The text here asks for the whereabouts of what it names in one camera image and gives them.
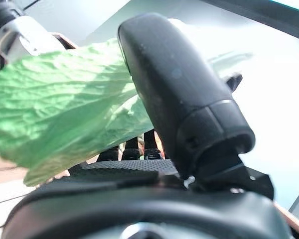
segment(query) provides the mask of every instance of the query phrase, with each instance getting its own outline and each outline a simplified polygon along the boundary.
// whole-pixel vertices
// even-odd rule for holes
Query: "black plastic housing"
[[[229,140],[237,153],[253,148],[254,133],[231,90],[167,18],[131,18],[120,25],[118,38],[138,94],[183,178],[221,142]]]
[[[273,203],[253,192],[197,194],[150,186],[104,190],[97,180],[85,183],[62,179],[29,194],[10,214],[1,238],[74,239],[138,222],[181,224],[218,239],[290,238]]]
[[[24,13],[12,2],[0,0],[0,28]]]

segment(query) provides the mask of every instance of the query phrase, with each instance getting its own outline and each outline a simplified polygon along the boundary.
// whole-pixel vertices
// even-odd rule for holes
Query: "black rubber cap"
[[[0,28],[24,13],[14,3],[0,0]]]

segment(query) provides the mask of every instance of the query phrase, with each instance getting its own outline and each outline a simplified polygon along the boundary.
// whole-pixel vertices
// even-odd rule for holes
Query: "white wall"
[[[33,0],[14,0],[25,7]],[[41,0],[25,12],[51,32],[79,43],[129,0]]]

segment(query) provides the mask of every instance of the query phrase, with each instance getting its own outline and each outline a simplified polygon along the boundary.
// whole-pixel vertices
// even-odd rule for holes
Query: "lettuce leaf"
[[[211,63],[221,73],[237,56]],[[24,57],[0,71],[0,156],[29,169],[27,186],[152,128],[117,39]]]

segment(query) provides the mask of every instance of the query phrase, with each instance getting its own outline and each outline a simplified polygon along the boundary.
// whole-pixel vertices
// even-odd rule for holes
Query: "silver metal part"
[[[25,55],[64,50],[63,45],[30,16],[20,16],[0,29],[0,55],[11,63]]]
[[[167,239],[165,230],[154,223],[137,223],[128,226],[121,234],[120,239],[151,238]]]
[[[95,232],[81,239],[217,239],[206,232],[167,223],[139,222]]]

